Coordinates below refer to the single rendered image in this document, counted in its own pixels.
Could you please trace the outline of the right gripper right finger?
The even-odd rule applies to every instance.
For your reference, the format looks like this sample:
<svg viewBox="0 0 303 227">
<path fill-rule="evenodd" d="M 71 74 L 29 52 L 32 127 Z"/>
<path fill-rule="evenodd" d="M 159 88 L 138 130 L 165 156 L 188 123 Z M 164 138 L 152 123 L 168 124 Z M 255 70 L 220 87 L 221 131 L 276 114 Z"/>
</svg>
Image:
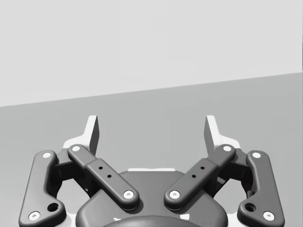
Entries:
<svg viewBox="0 0 303 227">
<path fill-rule="evenodd" d="M 237 140 L 220 134 L 216 119 L 205 118 L 204 139 L 208 156 L 199 160 L 164 194 L 170 210 L 185 207 L 200 191 L 215 196 L 225 183 L 238 180 L 247 198 L 238 206 L 237 220 L 244 226 L 284 226 L 285 217 L 267 153 L 244 153 Z"/>
</svg>

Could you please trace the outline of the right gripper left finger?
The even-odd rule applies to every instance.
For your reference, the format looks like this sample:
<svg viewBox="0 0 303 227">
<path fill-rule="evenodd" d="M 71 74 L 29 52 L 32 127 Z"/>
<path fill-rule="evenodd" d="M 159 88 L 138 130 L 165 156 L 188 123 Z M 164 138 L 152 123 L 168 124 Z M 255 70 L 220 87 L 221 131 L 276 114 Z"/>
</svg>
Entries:
<svg viewBox="0 0 303 227">
<path fill-rule="evenodd" d="M 95 156 L 99 140 L 98 117 L 88 117 L 84 133 L 65 141 L 56 154 L 45 150 L 33 159 L 18 224 L 58 226 L 67 217 L 65 205 L 57 199 L 62 182 L 75 179 L 89 197 L 103 190 L 121 209 L 134 210 L 140 204 L 138 191 L 103 159 Z"/>
</svg>

